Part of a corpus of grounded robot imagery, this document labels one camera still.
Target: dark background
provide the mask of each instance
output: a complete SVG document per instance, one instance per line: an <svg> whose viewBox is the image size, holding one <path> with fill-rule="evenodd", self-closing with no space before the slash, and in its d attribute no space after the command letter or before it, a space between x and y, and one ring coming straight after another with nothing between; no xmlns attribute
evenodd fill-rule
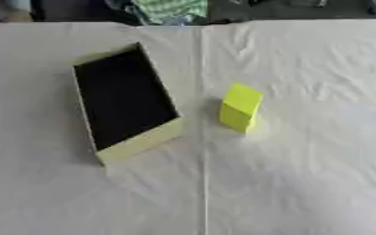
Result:
<svg viewBox="0 0 376 235"><path fill-rule="evenodd" d="M104 0L32 0L38 18L44 21L117 21L133 24L135 18L113 12ZM262 0L251 6L249 0L209 0L206 23L230 19L314 19L372 18L370 0L328 0L326 7L291 6L289 0Z"/></svg>

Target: open box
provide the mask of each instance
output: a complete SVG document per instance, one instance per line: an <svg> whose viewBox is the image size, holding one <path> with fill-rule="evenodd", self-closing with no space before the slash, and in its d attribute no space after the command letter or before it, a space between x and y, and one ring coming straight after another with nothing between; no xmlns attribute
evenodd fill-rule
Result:
<svg viewBox="0 0 376 235"><path fill-rule="evenodd" d="M182 119L140 44L94 54L74 65L78 94L103 164L182 134Z"/></svg>

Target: cube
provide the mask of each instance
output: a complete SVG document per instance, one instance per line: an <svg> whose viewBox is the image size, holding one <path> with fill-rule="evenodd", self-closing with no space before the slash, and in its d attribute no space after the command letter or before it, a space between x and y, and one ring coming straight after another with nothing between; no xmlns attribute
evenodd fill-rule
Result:
<svg viewBox="0 0 376 235"><path fill-rule="evenodd" d="M222 102L220 121L238 132L249 132L255 126L262 98L262 93L250 87L233 84Z"/></svg>

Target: green checkered cloth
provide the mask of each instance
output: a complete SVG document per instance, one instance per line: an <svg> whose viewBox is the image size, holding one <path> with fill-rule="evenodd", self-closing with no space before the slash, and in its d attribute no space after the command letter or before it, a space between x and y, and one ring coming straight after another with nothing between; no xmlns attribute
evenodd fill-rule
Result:
<svg viewBox="0 0 376 235"><path fill-rule="evenodd" d="M163 24L172 17L206 17L207 0L133 0L150 21Z"/></svg>

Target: white tablecloth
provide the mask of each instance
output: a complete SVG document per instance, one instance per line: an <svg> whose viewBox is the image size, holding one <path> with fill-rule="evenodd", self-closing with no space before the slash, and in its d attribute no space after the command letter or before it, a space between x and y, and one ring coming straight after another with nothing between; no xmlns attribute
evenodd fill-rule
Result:
<svg viewBox="0 0 376 235"><path fill-rule="evenodd" d="M104 169L70 62L136 41L185 134ZM233 82L265 94L248 136ZM376 235L376 21L0 25L0 234Z"/></svg>

